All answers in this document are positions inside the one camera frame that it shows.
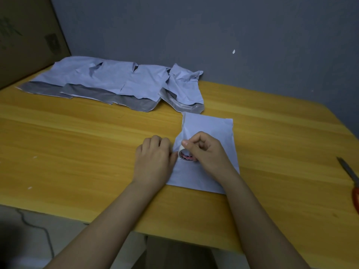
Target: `left hand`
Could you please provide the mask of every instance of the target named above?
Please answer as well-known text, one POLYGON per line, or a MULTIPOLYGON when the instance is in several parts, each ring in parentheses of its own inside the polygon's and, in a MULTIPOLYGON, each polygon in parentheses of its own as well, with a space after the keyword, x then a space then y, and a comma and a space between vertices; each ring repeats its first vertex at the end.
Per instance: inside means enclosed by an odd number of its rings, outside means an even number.
POLYGON ((157 193, 168 181, 177 157, 177 152, 171 152, 168 138, 146 138, 136 149, 132 183, 157 193))

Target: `yellow table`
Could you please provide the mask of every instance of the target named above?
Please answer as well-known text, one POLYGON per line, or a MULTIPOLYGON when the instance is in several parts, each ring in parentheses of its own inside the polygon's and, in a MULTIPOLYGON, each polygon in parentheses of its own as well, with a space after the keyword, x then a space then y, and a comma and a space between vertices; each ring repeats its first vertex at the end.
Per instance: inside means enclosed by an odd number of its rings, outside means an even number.
MULTIPOLYGON (((20 82, 30 80, 28 77, 20 82)), ((94 100, 0 91, 0 204, 91 222, 131 181, 135 148, 174 141, 182 115, 94 100)), ((204 115, 233 118, 240 172, 312 267, 358 268, 353 183, 359 142, 323 105, 200 81, 204 115)), ((226 198, 165 186, 135 230, 241 251, 226 198)))

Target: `tape roll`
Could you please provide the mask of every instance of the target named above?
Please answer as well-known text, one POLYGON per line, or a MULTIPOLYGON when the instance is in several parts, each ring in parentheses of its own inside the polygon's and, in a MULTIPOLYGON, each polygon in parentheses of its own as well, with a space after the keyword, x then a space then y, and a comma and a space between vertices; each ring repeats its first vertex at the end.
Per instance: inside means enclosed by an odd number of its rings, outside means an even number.
POLYGON ((178 149, 178 157, 185 161, 196 161, 197 159, 193 157, 192 153, 185 149, 182 145, 178 149))

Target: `orange scissor handle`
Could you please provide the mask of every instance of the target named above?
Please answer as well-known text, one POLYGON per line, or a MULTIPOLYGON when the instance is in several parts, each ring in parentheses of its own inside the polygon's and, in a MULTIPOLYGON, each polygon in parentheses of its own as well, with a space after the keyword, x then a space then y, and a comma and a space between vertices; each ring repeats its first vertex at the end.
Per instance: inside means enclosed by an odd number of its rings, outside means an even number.
POLYGON ((355 209, 359 214, 359 188, 354 187, 352 190, 352 198, 355 209))

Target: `scissor blade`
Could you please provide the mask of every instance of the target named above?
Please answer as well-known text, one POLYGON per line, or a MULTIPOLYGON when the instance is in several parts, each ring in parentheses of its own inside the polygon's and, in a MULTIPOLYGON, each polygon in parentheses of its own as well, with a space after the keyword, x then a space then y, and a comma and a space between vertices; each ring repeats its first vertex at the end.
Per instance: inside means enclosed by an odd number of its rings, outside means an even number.
POLYGON ((342 159, 341 157, 337 157, 337 160, 339 161, 340 165, 343 167, 343 169, 347 172, 347 174, 352 178, 354 181, 354 184, 357 188, 359 188, 359 177, 354 173, 352 168, 349 166, 349 164, 342 159))

